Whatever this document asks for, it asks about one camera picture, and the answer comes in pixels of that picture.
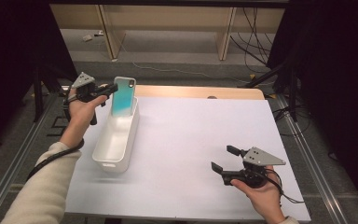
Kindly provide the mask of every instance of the gray floor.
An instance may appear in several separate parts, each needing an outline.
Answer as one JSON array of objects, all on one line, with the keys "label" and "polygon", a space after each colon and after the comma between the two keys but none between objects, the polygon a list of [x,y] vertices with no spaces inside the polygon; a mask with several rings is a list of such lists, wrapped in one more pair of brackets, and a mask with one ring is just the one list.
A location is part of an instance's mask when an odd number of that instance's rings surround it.
[{"label": "gray floor", "polygon": [[[136,77],[139,84],[155,85],[198,85],[198,86],[225,86],[237,87],[249,82],[250,74],[260,76],[251,70],[266,72],[262,63],[252,57],[244,57],[242,50],[231,43],[228,49],[227,59],[219,61],[212,33],[190,32],[127,32],[123,48],[119,57],[111,62],[107,56],[106,48],[101,36],[93,37],[89,42],[82,41],[84,35],[94,35],[98,31],[74,31],[62,30],[67,47],[71,53],[76,69],[98,77],[101,81],[109,80],[117,74],[130,74]],[[233,37],[240,43],[237,34]],[[249,34],[241,34],[245,40]],[[259,38],[266,49],[270,43],[264,35]],[[260,56],[257,49],[252,53]],[[266,81],[259,88],[265,93],[273,93],[271,80]],[[268,98],[271,111],[280,108],[278,100]],[[0,179],[5,174],[11,160],[15,157],[22,140],[33,125],[34,104],[32,90],[24,97],[24,105],[13,115],[11,122],[1,135],[3,145],[0,146]],[[47,142],[53,142],[58,137],[46,136],[49,133],[58,133],[60,130],[51,129],[53,120],[62,114],[61,111],[51,111],[42,124],[40,132],[32,145],[22,168],[17,174],[16,180],[7,194],[0,209],[0,219],[15,198],[16,193],[25,180],[28,172],[34,165],[36,158],[46,148]],[[308,111],[298,109],[298,125],[312,151],[318,166],[323,171],[328,186],[337,198],[343,214],[348,223],[358,223],[358,192],[348,178],[343,167],[338,161],[330,159],[327,154],[329,145],[324,141],[323,132],[311,119]],[[298,185],[303,194],[305,203],[310,210],[311,223],[335,223],[326,209],[323,197],[315,185],[315,181],[299,150],[296,139],[291,135],[291,130],[285,119],[277,121],[277,126],[282,134],[282,141],[293,166]],[[82,217],[77,215],[65,215],[62,223],[104,223],[102,217]],[[124,219],[124,223],[170,223],[156,220],[130,220]]]}]

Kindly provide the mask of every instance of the desk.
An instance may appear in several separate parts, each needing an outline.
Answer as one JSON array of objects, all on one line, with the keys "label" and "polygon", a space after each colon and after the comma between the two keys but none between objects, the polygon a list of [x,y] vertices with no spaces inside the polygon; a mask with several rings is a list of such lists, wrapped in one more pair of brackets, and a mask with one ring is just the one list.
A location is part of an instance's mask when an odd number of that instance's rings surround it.
[{"label": "desk", "polygon": [[[211,161],[228,170],[242,168],[241,159],[226,152],[226,145],[244,149],[257,146],[287,161],[275,170],[281,174],[285,193],[302,200],[269,103],[263,100],[261,91],[138,86],[136,95],[141,117],[129,169],[123,174],[106,173],[91,158],[103,118],[110,109],[107,102],[96,111],[99,124],[85,134],[83,155],[68,192],[67,213],[143,219],[260,220],[262,217],[243,193],[224,186],[221,176],[211,169]],[[218,99],[204,99],[207,96]],[[282,209],[300,221],[310,221],[305,204],[282,198]]]}]

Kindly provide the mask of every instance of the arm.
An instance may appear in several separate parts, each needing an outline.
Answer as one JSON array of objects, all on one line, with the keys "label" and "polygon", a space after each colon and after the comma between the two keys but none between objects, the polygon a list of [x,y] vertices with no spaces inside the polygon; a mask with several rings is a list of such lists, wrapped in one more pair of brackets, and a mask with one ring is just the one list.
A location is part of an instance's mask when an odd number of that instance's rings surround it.
[{"label": "arm", "polygon": [[[76,147],[90,126],[95,107],[106,98],[100,96],[88,103],[73,101],[70,104],[71,121],[60,142],[51,145],[36,164],[53,154]],[[58,158],[32,176],[10,206],[2,223],[59,223],[65,211],[72,174],[80,156],[81,152],[77,151]]]},{"label": "arm", "polygon": [[[273,169],[272,166],[267,166],[266,168],[270,170]],[[275,174],[268,174],[268,177],[278,183],[278,178]],[[280,203],[280,192],[270,182],[260,189],[252,189],[237,179],[231,180],[231,184],[246,194],[251,200],[255,211],[260,214],[268,224],[298,223],[292,217],[286,218],[283,215]]]}]

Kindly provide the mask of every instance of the black strap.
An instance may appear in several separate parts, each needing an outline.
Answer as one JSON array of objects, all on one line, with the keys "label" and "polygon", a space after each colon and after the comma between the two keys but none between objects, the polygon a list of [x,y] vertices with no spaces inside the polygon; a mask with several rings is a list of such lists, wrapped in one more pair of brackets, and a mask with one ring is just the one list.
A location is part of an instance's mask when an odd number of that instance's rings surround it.
[{"label": "black strap", "polygon": [[84,139],[81,140],[81,142],[79,143],[79,145],[77,145],[77,147],[72,147],[69,149],[66,149],[65,151],[56,153],[52,156],[49,156],[48,158],[46,158],[45,160],[41,161],[39,164],[36,165],[36,167],[34,167],[34,169],[31,171],[31,173],[28,174],[28,178],[27,181],[34,175],[36,174],[39,170],[41,170],[44,166],[46,166],[47,164],[49,164],[51,161],[55,161],[56,159],[63,157],[65,155],[68,155],[70,153],[76,152],[79,149],[81,149],[84,146]]}]

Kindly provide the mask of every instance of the person's right hand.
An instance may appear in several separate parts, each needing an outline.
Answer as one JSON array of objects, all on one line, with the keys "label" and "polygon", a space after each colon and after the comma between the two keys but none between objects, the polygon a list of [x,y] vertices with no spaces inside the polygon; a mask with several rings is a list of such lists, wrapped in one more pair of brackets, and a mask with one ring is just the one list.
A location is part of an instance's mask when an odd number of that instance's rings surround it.
[{"label": "person's right hand", "polygon": [[[266,166],[266,168],[273,170],[272,166]],[[278,177],[275,174],[268,174],[268,178],[279,183]],[[252,189],[238,179],[232,179],[230,183],[246,194],[251,200],[255,211],[260,214],[268,224],[285,221],[285,216],[281,209],[281,195],[275,185],[268,181],[265,186],[259,189]]]}]

